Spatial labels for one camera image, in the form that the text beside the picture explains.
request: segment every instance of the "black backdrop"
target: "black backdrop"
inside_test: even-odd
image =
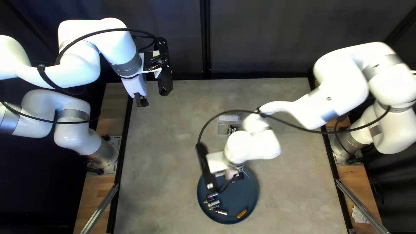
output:
[[[200,3],[208,6],[203,7],[202,14]],[[0,34],[21,42],[34,64],[53,62],[61,21],[116,17],[128,27],[167,39],[175,79],[201,78],[203,67],[211,68],[205,71],[205,78],[306,76],[316,59],[327,52],[385,41],[415,6],[414,0],[3,0]],[[416,26],[402,32],[393,33],[396,39],[386,41],[416,69]],[[105,83],[117,81],[102,62],[101,77],[79,97],[91,104],[92,115],[97,115],[101,107]],[[28,90],[37,88],[20,79],[0,84],[4,99],[14,103],[20,103]],[[6,149],[2,153],[6,170],[0,193],[0,225],[13,227],[12,233],[18,231],[17,227],[22,233],[56,233],[55,228],[33,226],[59,224],[68,226],[59,232],[71,233],[85,176],[83,158],[56,146],[52,134],[44,139],[0,139],[1,147]],[[372,170],[374,178],[379,171]],[[388,188],[397,191],[400,186]],[[407,197],[414,197],[413,190],[407,192]],[[387,202],[379,205],[386,207]],[[416,227],[405,222],[397,227],[390,219],[400,210],[394,209],[396,205],[379,207],[387,227],[415,231]],[[416,214],[409,209],[406,212]],[[9,233],[10,229],[0,229],[0,233],[3,231]]]

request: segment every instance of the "wooden board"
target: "wooden board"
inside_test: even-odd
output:
[[[108,83],[105,89],[97,133],[101,136],[121,136],[128,94],[122,83]]]
[[[367,209],[381,222],[379,210],[374,200],[370,182],[364,166],[341,166],[337,167],[339,179],[354,193],[356,197],[367,207]],[[349,216],[352,214],[354,204],[346,198]],[[378,234],[370,224],[354,222],[351,218],[352,227],[358,234]]]
[[[126,113],[128,94],[122,83],[106,85],[101,115],[98,120],[97,133],[101,136],[121,136],[123,133],[124,116]],[[86,177],[78,208],[74,234],[79,234],[93,215],[98,205],[114,184],[114,176]],[[94,227],[91,234],[103,234],[107,231],[108,206]]]
[[[107,192],[114,185],[114,176],[86,177],[81,202],[78,208],[77,221],[75,222],[74,234],[79,234],[85,224],[100,205]],[[103,234],[107,231],[107,221],[110,206],[107,206],[104,214],[95,225],[91,234]]]

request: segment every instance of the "black cable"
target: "black cable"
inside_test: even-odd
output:
[[[145,47],[143,47],[143,48],[140,48],[140,49],[138,49],[137,51],[140,53],[140,52],[142,52],[143,50],[145,50],[145,49],[147,49],[147,48],[149,48],[149,47],[151,47],[152,45],[154,45],[154,43],[156,42],[156,40],[153,38],[153,37],[150,37],[150,36],[133,36],[133,40],[135,40],[135,39],[141,39],[141,38],[151,38],[151,39],[153,39],[153,41],[149,44],[149,45],[147,45],[147,46],[145,46]]]
[[[225,191],[225,189],[234,181],[234,178],[230,179],[228,181],[228,183],[225,185],[225,187],[223,189],[220,188],[220,191],[218,192],[219,194],[223,193]]]
[[[1,104],[3,104],[3,106],[5,106],[9,111],[11,111],[13,114],[17,114],[17,115],[22,115],[24,117],[30,118],[30,119],[35,119],[35,120],[39,120],[42,122],[47,122],[47,123],[52,123],[52,124],[84,124],[84,123],[89,123],[89,122],[93,122],[98,120],[100,114],[98,114],[98,117],[90,119],[90,120],[85,120],[85,121],[78,121],[78,122],[59,122],[59,121],[53,121],[53,120],[47,120],[47,119],[41,119],[38,117],[34,117],[31,115],[27,115],[27,114],[23,114],[22,112],[19,112],[15,109],[13,109],[11,106],[7,105],[5,102],[0,101]]]
[[[352,153],[350,153],[345,147],[344,147],[344,145],[341,143],[341,141],[339,140],[339,137],[338,137],[338,134],[337,134],[337,126],[338,126],[338,123],[339,123],[339,119],[337,120],[337,122],[335,123],[335,126],[334,126],[334,132],[335,132],[335,137],[337,138],[337,140],[338,140],[338,142],[339,142],[339,145],[342,147],[342,149],[343,150],[345,150],[345,152],[347,152],[347,154],[348,155],[352,155]]]
[[[150,36],[151,38],[153,38],[156,42],[156,45],[158,44],[159,38],[149,32],[146,31],[142,31],[142,30],[137,30],[137,29],[131,29],[131,28],[112,28],[112,29],[105,29],[105,30],[100,30],[100,31],[96,31],[96,32],[92,32],[92,33],[88,33],[85,34],[84,36],[81,36],[75,40],[73,40],[71,43],[67,44],[58,54],[56,61],[55,61],[55,65],[59,64],[59,61],[61,60],[62,56],[64,55],[64,53],[71,47],[73,46],[75,43],[82,41],[88,37],[97,35],[97,34],[101,34],[101,33],[105,33],[105,32],[115,32],[115,31],[128,31],[128,32],[138,32],[138,33],[142,33],[142,34],[146,34],[148,36]]]
[[[375,119],[375,120],[371,121],[370,123],[368,123],[368,124],[366,124],[366,125],[363,125],[363,126],[360,126],[360,127],[356,127],[356,128],[352,128],[352,129],[343,130],[343,131],[341,131],[341,132],[337,132],[337,131],[333,131],[333,132],[324,132],[324,131],[309,130],[309,129],[306,129],[306,128],[303,128],[303,127],[300,127],[300,126],[297,126],[297,125],[294,125],[294,124],[291,124],[291,123],[288,123],[288,122],[286,122],[286,121],[284,121],[284,120],[278,119],[278,118],[273,117],[273,116],[271,116],[271,115],[266,115],[266,114],[264,114],[264,113],[261,113],[261,112],[254,112],[254,111],[251,111],[251,110],[227,110],[227,111],[224,111],[224,112],[221,112],[221,113],[219,113],[219,114],[215,115],[214,117],[210,118],[210,119],[209,119],[209,120],[205,123],[205,125],[204,125],[204,126],[202,127],[202,129],[201,129],[201,132],[199,133],[198,143],[199,143],[199,142],[201,142],[202,133],[204,132],[204,130],[205,130],[205,128],[208,126],[208,124],[209,124],[211,121],[213,121],[216,117],[218,117],[218,116],[220,116],[220,115],[223,115],[223,114],[226,114],[226,113],[229,113],[229,112],[237,112],[237,111],[239,111],[239,112],[246,112],[246,113],[258,114],[258,115],[260,115],[260,116],[261,116],[261,117],[263,117],[263,118],[271,118],[271,119],[273,119],[273,120],[276,120],[276,121],[278,121],[278,122],[281,122],[281,123],[283,123],[283,124],[286,124],[286,125],[288,125],[288,126],[294,127],[294,128],[296,128],[296,129],[299,129],[299,130],[302,130],[302,131],[305,131],[305,132],[318,133],[318,134],[336,134],[336,133],[343,133],[343,132],[353,132],[353,131],[357,131],[357,130],[360,130],[360,129],[366,128],[366,127],[368,127],[368,126],[371,126],[371,125],[373,125],[374,123],[376,123],[376,122],[378,122],[379,120],[381,120],[382,118],[384,118],[384,116],[386,116],[386,114],[390,111],[390,108],[391,108],[391,106],[388,106],[388,107],[387,107],[387,110],[386,110],[386,112],[384,112],[384,114],[382,114],[380,117],[378,117],[377,119]]]

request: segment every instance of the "battery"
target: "battery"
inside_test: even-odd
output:
[[[237,215],[237,219],[241,219],[247,213],[247,209],[243,210]]]
[[[212,210],[214,208],[220,207],[221,206],[221,202],[220,202],[220,200],[215,199],[215,200],[209,202],[207,205],[208,205],[208,209],[209,210]]]
[[[228,212],[224,211],[224,210],[220,210],[220,209],[216,209],[215,212],[219,213],[219,214],[223,214],[223,215],[227,215]]]

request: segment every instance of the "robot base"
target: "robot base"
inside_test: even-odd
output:
[[[107,141],[113,148],[114,148],[114,154],[112,155],[112,159],[114,163],[110,163],[110,165],[107,164],[107,167],[103,168],[103,163],[96,160],[91,160],[87,167],[95,168],[95,169],[103,169],[104,173],[101,175],[98,175],[95,172],[87,172],[87,176],[114,176],[117,171],[117,163],[118,163],[118,157],[119,157],[119,147],[121,143],[121,136],[110,136],[110,140]]]

